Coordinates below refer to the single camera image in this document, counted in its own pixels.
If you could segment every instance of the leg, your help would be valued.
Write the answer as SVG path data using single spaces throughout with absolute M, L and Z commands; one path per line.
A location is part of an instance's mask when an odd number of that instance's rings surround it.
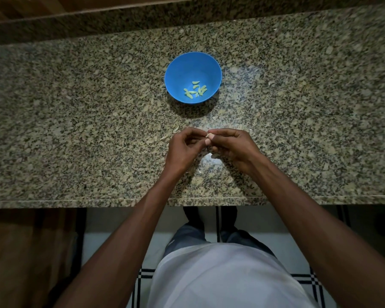
M 197 207 L 183 207 L 188 223 L 181 226 L 165 247 L 163 257 L 180 248 L 208 243 L 205 240 L 204 223 L 198 215 Z
M 234 224 L 237 219 L 236 207 L 221 207 L 221 239 L 225 243 L 237 243 L 258 248 L 275 257 L 274 253 L 265 244 L 259 242 L 244 230 L 238 230 Z

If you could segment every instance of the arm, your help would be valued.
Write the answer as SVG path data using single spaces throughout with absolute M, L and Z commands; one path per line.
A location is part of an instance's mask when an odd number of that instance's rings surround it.
M 247 132 L 214 129 L 213 149 L 249 175 L 342 307 L 385 307 L 385 258 L 261 154 Z
M 127 304 L 164 206 L 177 181 L 205 147 L 205 136 L 205 131 L 193 128 L 173 136 L 158 181 L 83 266 L 56 308 Z

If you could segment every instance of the shoe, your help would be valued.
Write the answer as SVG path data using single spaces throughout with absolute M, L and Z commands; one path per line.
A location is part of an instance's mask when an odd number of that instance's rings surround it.
M 187 225 L 204 230 L 204 223 L 198 213 L 198 207 L 183 207 L 183 210 L 188 219 Z
M 221 207 L 221 231 L 236 232 L 237 207 Z

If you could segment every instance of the pants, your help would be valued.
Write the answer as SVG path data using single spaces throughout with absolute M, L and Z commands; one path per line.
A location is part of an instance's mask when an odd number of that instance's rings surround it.
M 224 243 L 237 243 L 250 246 L 252 248 L 258 248 L 259 250 L 262 250 L 275 257 L 274 253 L 265 244 L 259 242 L 256 238 L 253 238 L 244 230 L 237 230 L 232 233 L 221 231 L 220 235 L 221 240 Z M 177 230 L 175 235 L 167 244 L 163 257 L 180 248 L 208 243 L 209 242 L 205 240 L 205 233 L 203 230 L 185 224 Z

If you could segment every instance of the blue bowl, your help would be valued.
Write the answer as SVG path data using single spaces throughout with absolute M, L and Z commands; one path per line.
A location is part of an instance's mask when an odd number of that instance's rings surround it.
M 222 80 L 221 67 L 210 55 L 201 52 L 189 52 L 178 56 L 169 65 L 164 75 L 165 87 L 169 94 L 181 103 L 197 104 L 210 99 L 220 87 Z M 193 81 L 199 81 L 198 85 L 206 85 L 207 91 L 203 96 L 192 99 L 185 95 L 184 89 L 193 89 Z

